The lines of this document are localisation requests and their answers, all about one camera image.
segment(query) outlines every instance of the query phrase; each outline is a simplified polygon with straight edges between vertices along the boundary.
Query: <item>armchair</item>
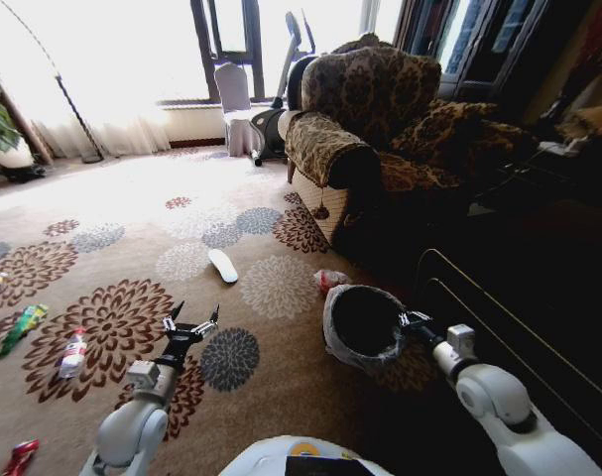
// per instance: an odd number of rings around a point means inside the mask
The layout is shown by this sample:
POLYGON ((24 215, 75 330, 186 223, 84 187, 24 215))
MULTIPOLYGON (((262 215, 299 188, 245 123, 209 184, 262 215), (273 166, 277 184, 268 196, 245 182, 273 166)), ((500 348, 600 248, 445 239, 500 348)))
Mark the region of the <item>armchair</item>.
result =
POLYGON ((532 142, 489 120, 492 104, 435 99, 434 59, 373 35, 358 45, 308 65, 302 113, 286 137, 289 180, 334 246, 371 216, 428 223, 465 215, 480 171, 532 142))

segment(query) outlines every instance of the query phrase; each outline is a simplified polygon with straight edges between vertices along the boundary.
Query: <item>trash bin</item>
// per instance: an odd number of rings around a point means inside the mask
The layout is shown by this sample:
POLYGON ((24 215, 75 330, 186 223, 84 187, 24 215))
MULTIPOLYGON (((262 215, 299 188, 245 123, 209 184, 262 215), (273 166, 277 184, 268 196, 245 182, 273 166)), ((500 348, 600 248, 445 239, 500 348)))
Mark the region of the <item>trash bin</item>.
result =
POLYGON ((326 350, 367 374, 397 359, 406 338, 399 325, 402 303, 369 286, 340 285, 329 290, 322 316, 326 350))

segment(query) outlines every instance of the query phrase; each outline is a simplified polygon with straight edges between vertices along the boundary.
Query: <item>shoe insole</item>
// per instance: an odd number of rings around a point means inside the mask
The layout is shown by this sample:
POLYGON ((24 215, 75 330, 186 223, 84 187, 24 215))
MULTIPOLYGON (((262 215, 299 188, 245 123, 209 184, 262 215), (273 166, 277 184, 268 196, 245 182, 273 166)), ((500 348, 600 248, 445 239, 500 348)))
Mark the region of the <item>shoe insole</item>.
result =
POLYGON ((239 279, 239 275, 237 275, 237 270, 232 266, 232 262, 228 255, 223 253, 221 250, 210 250, 208 251, 208 258, 215 266, 215 268, 219 271, 221 278, 226 283, 235 283, 239 279))

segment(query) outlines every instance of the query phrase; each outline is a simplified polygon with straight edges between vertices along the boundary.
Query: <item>patterned carpet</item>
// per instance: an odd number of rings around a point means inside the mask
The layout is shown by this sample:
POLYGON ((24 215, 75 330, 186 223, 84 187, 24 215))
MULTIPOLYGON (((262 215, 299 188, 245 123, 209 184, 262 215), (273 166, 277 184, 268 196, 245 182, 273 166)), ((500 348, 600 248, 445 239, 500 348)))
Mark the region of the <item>patterned carpet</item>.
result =
MULTIPOLYGON (((0 471, 13 445, 37 437, 29 474, 77 474, 100 422, 131 398, 128 366, 164 349, 161 318, 182 299, 187 322, 219 302, 220 330, 191 349, 151 474, 213 475, 278 434, 329 439, 404 474, 405 448, 433 455, 436 421, 457 414, 475 427, 418 344, 375 380, 325 353, 312 281, 322 268, 379 284, 329 249, 281 163, 184 149, 60 161, 25 185, 0 178, 0 271, 11 277, 0 339, 25 305, 50 307, 0 360, 0 471), (236 285, 208 264, 211 247, 232 258, 236 285), (57 362, 79 325, 85 366, 64 382, 57 362)), ((454 439, 436 436, 434 452, 452 455, 454 439)))

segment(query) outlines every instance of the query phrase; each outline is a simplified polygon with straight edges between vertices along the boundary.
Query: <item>white curtain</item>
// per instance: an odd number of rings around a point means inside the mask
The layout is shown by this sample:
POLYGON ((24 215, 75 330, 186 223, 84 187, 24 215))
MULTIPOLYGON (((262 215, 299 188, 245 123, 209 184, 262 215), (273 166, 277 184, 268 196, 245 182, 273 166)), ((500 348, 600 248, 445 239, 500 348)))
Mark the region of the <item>white curtain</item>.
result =
POLYGON ((57 82, 59 72, 102 151, 150 154, 169 149, 164 112, 155 105, 170 66, 154 36, 163 2, 152 0, 5 0, 0 2, 0 74, 59 157, 95 155, 57 82))

